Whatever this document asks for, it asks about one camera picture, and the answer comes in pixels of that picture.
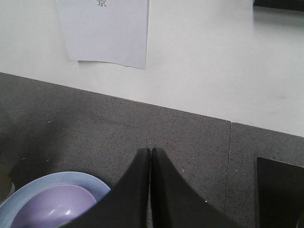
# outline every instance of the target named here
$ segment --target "dark object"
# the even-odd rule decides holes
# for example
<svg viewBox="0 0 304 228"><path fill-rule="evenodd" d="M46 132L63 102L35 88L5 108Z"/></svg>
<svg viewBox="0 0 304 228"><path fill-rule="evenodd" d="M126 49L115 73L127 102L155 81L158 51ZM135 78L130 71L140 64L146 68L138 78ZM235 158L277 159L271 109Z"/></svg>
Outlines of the dark object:
<svg viewBox="0 0 304 228"><path fill-rule="evenodd" d="M154 228L240 228L205 202L179 175L163 149L152 150Z"/></svg>
<svg viewBox="0 0 304 228"><path fill-rule="evenodd" d="M304 11L304 0L255 0L254 6Z"/></svg>
<svg viewBox="0 0 304 228"><path fill-rule="evenodd" d="M260 228L303 228L304 168L257 158Z"/></svg>
<svg viewBox="0 0 304 228"><path fill-rule="evenodd" d="M64 228L146 227L150 157L149 149L138 149L132 164L113 190Z"/></svg>
<svg viewBox="0 0 304 228"><path fill-rule="evenodd" d="M179 175L162 149L139 149L114 189L63 228L146 227L150 162L154 228L241 228L205 202Z"/></svg>
<svg viewBox="0 0 304 228"><path fill-rule="evenodd" d="M298 223L296 225L296 228L304 228L304 212L302 212L302 214L298 220Z"/></svg>

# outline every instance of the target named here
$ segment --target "purple bowl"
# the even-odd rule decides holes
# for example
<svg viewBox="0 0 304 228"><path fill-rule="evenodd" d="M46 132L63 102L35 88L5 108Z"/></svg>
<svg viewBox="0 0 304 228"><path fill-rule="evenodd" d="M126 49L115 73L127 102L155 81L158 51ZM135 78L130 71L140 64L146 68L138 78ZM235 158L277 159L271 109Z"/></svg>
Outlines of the purple bowl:
<svg viewBox="0 0 304 228"><path fill-rule="evenodd" d="M83 187L61 184L32 197L18 212L11 228L56 228L86 212L96 203Z"/></svg>

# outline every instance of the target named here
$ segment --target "bowl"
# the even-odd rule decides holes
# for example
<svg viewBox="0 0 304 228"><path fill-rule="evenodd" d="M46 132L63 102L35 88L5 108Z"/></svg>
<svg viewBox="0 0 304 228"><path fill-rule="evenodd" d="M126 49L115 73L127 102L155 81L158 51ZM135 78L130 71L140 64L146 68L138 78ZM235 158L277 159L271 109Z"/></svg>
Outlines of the bowl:
<svg viewBox="0 0 304 228"><path fill-rule="evenodd" d="M83 187L62 184L31 198L18 212L11 228L56 228L80 216L96 203Z"/></svg>
<svg viewBox="0 0 304 228"><path fill-rule="evenodd" d="M51 187L73 184L88 190L96 199L101 200L110 188L100 179L83 172L58 172L38 178L23 186L6 199L0 206L0 228L10 228L21 208L34 196Z"/></svg>

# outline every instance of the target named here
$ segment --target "white wall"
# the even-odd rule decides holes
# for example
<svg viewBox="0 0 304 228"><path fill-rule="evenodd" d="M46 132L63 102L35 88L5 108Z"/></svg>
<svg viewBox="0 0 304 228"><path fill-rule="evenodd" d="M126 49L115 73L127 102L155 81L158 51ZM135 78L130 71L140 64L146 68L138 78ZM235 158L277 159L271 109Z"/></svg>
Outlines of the white wall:
<svg viewBox="0 0 304 228"><path fill-rule="evenodd" d="M54 0L0 0L0 71L304 136L304 13L252 0L150 0L145 70L68 60Z"/></svg>

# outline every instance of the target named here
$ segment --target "black tile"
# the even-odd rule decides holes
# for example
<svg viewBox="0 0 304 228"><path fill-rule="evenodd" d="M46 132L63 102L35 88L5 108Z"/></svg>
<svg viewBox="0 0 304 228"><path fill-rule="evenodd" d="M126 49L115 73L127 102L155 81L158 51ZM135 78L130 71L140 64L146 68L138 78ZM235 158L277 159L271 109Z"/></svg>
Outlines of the black tile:
<svg viewBox="0 0 304 228"><path fill-rule="evenodd" d="M0 163L18 188L57 171L113 186L137 148L159 146L224 211L229 121L6 74L0 81Z"/></svg>
<svg viewBox="0 0 304 228"><path fill-rule="evenodd" d="M256 227L257 156L304 166L304 138L233 123L231 127L226 215Z"/></svg>

